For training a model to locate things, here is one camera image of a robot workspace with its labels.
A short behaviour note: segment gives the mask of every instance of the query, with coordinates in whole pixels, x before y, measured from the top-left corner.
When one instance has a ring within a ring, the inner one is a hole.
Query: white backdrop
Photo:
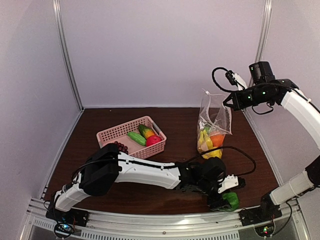
[[[215,67],[249,82],[264,1],[61,1],[85,107],[199,107]],[[225,87],[230,87],[222,77]]]
[[[274,0],[263,60],[278,79],[296,83],[320,107],[320,4],[317,1]],[[251,116],[285,182],[301,172],[319,150],[300,123],[281,107],[273,113]],[[299,199],[313,240],[320,235],[320,189]]]
[[[78,115],[52,1],[0,1],[0,239],[18,239]]]

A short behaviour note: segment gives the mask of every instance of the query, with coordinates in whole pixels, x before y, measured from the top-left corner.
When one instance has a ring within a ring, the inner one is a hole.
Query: brown wooden table
[[[45,199],[70,182],[72,172],[99,149],[96,134],[110,127],[150,116],[167,136],[165,150],[150,160],[183,162],[197,154],[198,108],[111,108],[86,109],[75,127],[56,166]],[[232,133],[224,140],[252,156],[256,171],[243,176],[246,187],[237,189],[240,207],[260,204],[260,198],[278,186],[269,162],[242,112],[232,113]],[[252,163],[240,153],[223,150],[222,160],[228,174],[240,174],[252,169]],[[96,211],[124,214],[187,214],[209,212],[207,199],[199,193],[182,193],[158,186],[138,183],[115,183],[107,195],[89,197],[76,205]]]

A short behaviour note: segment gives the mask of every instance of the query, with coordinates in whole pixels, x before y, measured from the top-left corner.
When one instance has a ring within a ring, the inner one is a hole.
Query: plastic bag
[[[223,105],[223,94],[210,94],[205,91],[201,101],[197,124],[197,149],[199,153],[223,145],[226,134],[231,133],[231,110]],[[208,152],[203,158],[222,157],[222,149]]]

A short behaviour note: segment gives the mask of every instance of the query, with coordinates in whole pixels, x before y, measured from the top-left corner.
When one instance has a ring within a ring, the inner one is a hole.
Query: plastic basket
[[[127,136],[127,133],[139,133],[139,124],[144,124],[147,127],[152,128],[153,131],[162,139],[162,141],[151,146],[142,146],[130,139]],[[96,134],[96,138],[99,142],[100,148],[107,144],[114,143],[115,141],[117,141],[128,147],[128,152],[130,156],[140,159],[147,159],[153,155],[163,152],[165,150],[167,140],[167,137],[149,116],[140,117],[138,119],[128,121],[121,125],[100,131]]]

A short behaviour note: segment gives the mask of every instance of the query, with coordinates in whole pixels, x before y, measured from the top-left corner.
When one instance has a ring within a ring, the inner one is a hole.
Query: red fruit
[[[146,146],[149,147],[149,146],[156,144],[156,143],[159,143],[161,141],[162,141],[162,139],[159,136],[156,136],[156,135],[150,136],[146,139]]]

